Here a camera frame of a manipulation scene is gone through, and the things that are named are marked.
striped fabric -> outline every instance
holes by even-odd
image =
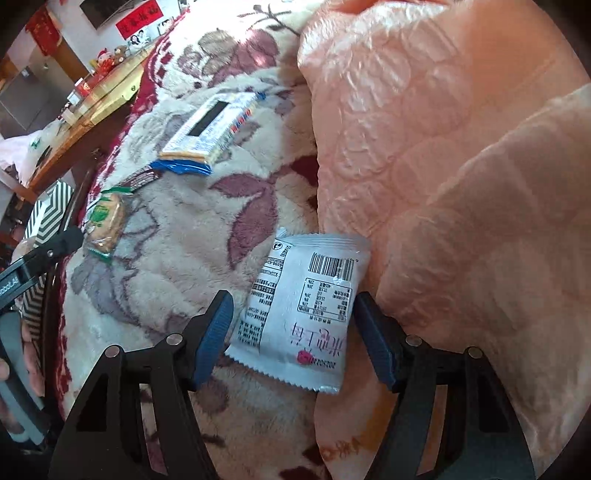
[[[74,190],[67,183],[58,181],[47,190],[47,196],[35,202],[33,212],[25,228],[25,238],[35,235],[35,245],[47,242],[60,227],[62,217]],[[35,344],[41,338],[41,306],[45,292],[45,275],[39,283],[24,293],[21,316],[25,320]]]

barcode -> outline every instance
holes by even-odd
[[[353,276],[354,264],[355,259],[353,258],[335,258],[313,253],[308,271],[350,281]]]

pink quilted fabric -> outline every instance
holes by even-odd
[[[485,350],[541,473],[591,400],[591,87],[570,45],[531,0],[332,0],[298,61],[321,230],[371,238],[366,288],[407,332]],[[375,452],[377,380],[345,382],[319,397],[321,451]],[[362,478],[371,458],[327,464]]]

gray handle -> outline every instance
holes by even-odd
[[[31,440],[40,445],[50,428],[49,416],[42,411],[43,401],[35,395],[22,353],[21,319],[17,312],[0,316],[0,357],[10,367],[10,377],[0,382],[0,397],[24,429],[13,434],[15,442]]]

white snack package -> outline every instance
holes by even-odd
[[[286,383],[338,393],[370,253],[359,235],[277,235],[226,355]]]

